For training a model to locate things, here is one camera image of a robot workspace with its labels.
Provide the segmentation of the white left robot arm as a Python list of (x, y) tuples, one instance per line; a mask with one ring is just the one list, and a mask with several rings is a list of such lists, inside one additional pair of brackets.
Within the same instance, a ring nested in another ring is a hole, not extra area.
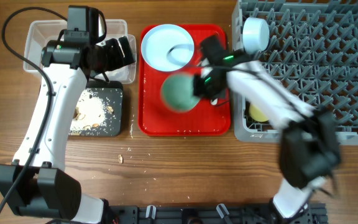
[(89, 75), (135, 62), (134, 36), (102, 46), (51, 40), (42, 49), (42, 86), (26, 138), (12, 163), (0, 164), (2, 204), (22, 217), (71, 223), (113, 223), (105, 199), (82, 192), (65, 173), (65, 151), (73, 114)]

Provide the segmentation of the green plastic bowl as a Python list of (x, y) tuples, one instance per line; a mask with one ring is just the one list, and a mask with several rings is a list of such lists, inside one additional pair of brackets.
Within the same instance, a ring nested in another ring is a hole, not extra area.
[(176, 113), (192, 110), (200, 102), (200, 98), (193, 93), (193, 80), (194, 76), (189, 73), (170, 75), (160, 90), (164, 105)]

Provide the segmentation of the light blue plastic bowl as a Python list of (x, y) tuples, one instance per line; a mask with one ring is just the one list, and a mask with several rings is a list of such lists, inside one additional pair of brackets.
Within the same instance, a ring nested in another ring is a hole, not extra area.
[(267, 22), (259, 18), (247, 18), (242, 30), (242, 40), (244, 50), (249, 55), (265, 50), (270, 40)]

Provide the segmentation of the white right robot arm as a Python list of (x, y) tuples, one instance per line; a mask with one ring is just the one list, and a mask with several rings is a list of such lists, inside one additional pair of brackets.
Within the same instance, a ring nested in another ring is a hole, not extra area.
[(214, 98), (228, 88), (256, 105), (280, 133), (278, 164), (283, 180), (272, 207), (283, 222), (298, 218), (342, 161), (332, 112), (300, 100), (259, 61), (245, 55), (204, 57), (198, 65), (196, 96)]

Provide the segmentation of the yellow plastic cup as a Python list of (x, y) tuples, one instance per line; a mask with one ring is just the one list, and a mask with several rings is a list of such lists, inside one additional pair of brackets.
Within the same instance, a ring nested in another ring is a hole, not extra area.
[(269, 120), (269, 118), (253, 104), (250, 104), (249, 106), (249, 115), (254, 121), (258, 121), (261, 123)]

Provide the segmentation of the rice and food scraps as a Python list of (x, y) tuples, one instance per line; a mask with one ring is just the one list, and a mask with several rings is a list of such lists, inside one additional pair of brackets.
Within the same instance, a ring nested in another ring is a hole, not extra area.
[(87, 88), (75, 109), (69, 135), (117, 136), (121, 132), (123, 90), (120, 88)]

